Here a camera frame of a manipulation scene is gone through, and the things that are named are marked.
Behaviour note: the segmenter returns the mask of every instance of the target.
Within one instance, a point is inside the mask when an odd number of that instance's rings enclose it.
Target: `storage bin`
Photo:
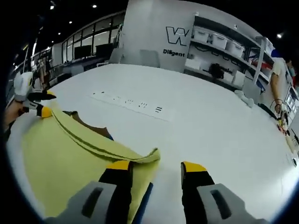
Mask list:
[[[197,41],[207,42],[209,33],[200,29],[199,27],[194,27],[194,39]]]
[[[273,44],[266,38],[266,52],[271,55],[272,51],[274,50]]]
[[[212,35],[212,44],[219,48],[225,49],[227,42],[228,39],[224,36],[221,36],[219,34]]]
[[[234,41],[228,41],[226,50],[228,50],[230,53],[237,57],[241,57],[245,48]]]
[[[200,61],[187,58],[185,66],[188,67],[188,68],[193,68],[193,69],[199,70],[199,68],[200,68]]]
[[[209,71],[210,66],[211,66],[212,63],[208,62],[208,61],[206,61],[202,58],[199,58],[198,60],[200,61],[200,68],[199,69],[203,70],[203,71]]]
[[[233,75],[231,75],[228,72],[224,72],[223,73],[223,79],[226,80],[228,83],[232,83],[233,82]]]
[[[241,89],[244,85],[245,74],[234,70],[233,77],[233,84]]]

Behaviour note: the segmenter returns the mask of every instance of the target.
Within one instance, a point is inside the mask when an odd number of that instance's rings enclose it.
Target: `hand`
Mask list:
[[[274,109],[275,109],[276,113],[279,114],[281,112],[281,104],[276,104]]]
[[[4,114],[4,130],[8,129],[9,124],[15,121],[23,113],[28,112],[24,108],[23,104],[15,100],[12,101],[11,105],[5,110]]]

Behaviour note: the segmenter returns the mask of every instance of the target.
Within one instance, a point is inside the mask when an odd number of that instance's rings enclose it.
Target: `yellow cloth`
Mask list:
[[[128,215],[131,223],[156,172],[159,150],[142,157],[84,127],[58,108],[52,109],[52,115],[36,122],[22,141],[26,174],[36,198],[45,206],[45,215],[60,214],[72,195],[90,181],[99,180],[108,164],[128,160],[136,162]]]

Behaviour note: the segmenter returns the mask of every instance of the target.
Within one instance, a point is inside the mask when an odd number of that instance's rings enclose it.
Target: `white table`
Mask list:
[[[293,166],[285,137],[273,120],[257,106],[247,107],[233,92],[202,79],[158,68],[109,64],[52,90],[62,110],[78,111],[84,122],[107,127],[115,141],[141,155],[155,147],[161,150],[143,224],[185,223],[182,161],[206,167],[215,183],[223,183],[245,201],[251,215],[268,220],[281,209],[299,178],[299,166]],[[164,121],[97,101],[89,97],[93,91],[162,105],[174,116]],[[30,114],[20,117],[8,145],[14,144],[9,149],[14,169],[38,207],[22,169],[17,140],[34,119]]]

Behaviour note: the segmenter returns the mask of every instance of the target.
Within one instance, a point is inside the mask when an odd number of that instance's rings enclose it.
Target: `brown fabric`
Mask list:
[[[82,124],[83,126],[87,127],[88,129],[106,137],[106,138],[111,138],[111,135],[109,134],[108,130],[106,127],[104,128],[99,128],[99,127],[93,127],[93,126],[90,126],[86,123],[84,123],[81,118],[79,117],[78,115],[78,112],[77,111],[64,111],[64,113],[66,113],[67,115],[70,115],[75,121],[79,122],[80,124]]]

